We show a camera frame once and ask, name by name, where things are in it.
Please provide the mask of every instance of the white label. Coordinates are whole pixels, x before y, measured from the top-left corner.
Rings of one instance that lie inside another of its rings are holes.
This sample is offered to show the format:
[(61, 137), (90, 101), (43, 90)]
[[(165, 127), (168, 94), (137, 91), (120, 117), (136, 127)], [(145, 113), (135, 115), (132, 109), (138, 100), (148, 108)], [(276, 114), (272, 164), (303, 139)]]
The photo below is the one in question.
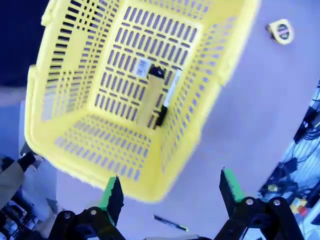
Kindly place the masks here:
[(172, 81), (172, 84), (169, 88), (169, 91), (165, 97), (165, 100), (163, 102), (163, 106), (165, 107), (169, 107), (169, 103), (171, 101), (171, 98), (175, 92), (175, 89), (178, 85), (178, 82), (179, 82), (179, 79), (180, 79), (180, 76), (182, 74), (182, 71), (180, 69), (177, 69), (176, 72), (175, 72), (175, 75), (174, 75), (174, 78), (173, 78), (173, 81)]
[(135, 75), (140, 78), (146, 78), (150, 65), (151, 61), (146, 58), (140, 58), (136, 67)]

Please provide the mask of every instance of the red object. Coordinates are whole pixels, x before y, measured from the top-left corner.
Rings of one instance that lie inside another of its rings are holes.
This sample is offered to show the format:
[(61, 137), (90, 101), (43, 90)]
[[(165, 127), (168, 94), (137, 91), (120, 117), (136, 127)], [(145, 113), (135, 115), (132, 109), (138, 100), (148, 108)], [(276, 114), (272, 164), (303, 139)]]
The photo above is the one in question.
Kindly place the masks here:
[(300, 213), (300, 215), (302, 217), (305, 217), (308, 213), (308, 209), (304, 206), (300, 206), (300, 207), (298, 207), (298, 212)]

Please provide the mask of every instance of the bolt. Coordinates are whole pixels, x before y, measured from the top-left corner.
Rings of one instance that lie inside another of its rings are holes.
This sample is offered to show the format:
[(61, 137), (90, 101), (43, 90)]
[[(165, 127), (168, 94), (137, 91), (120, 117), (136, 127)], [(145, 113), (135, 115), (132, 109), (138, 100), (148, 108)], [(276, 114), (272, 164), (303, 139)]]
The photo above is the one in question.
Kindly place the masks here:
[(245, 203), (248, 205), (252, 205), (254, 204), (254, 201), (252, 199), (248, 199), (247, 201), (245, 201)]
[(70, 212), (66, 212), (66, 213), (64, 214), (64, 218), (65, 218), (65, 219), (69, 219), (70, 217), (71, 217)]
[(280, 205), (280, 201), (279, 200), (274, 200), (273, 201), (274, 205), (279, 206)]

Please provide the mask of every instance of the white tabletop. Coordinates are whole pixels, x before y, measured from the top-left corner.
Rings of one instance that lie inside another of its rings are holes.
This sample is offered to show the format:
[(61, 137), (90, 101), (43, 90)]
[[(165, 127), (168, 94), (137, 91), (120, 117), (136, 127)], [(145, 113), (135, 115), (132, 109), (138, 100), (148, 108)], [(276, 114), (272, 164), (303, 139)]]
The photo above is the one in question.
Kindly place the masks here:
[[(184, 234), (153, 220), (153, 214), (187, 226), (190, 234), (213, 238), (228, 219), (219, 191), (223, 166), (232, 168), (245, 193), (254, 196), (281, 160), (319, 80), (319, 7), (317, 1), (262, 3), (234, 76), (168, 196), (154, 205), (124, 200), (118, 229), (127, 239)], [(295, 30), (295, 40), (286, 46), (273, 42), (265, 30), (282, 18)], [(64, 208), (79, 213), (101, 196), (101, 190), (57, 173), (57, 201)]]

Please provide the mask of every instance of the basket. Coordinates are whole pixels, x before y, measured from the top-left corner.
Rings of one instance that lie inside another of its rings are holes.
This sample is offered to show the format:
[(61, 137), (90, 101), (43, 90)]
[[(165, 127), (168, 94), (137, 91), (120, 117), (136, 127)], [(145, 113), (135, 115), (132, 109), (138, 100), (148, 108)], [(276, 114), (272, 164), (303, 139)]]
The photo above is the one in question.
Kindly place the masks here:
[[(98, 186), (119, 176), (126, 196), (157, 202), (197, 146), (237, 65), (258, 0), (51, 0), (28, 73), (25, 138), (55, 167)], [(146, 125), (137, 124), (160, 66)], [(180, 79), (155, 126), (178, 69)]]

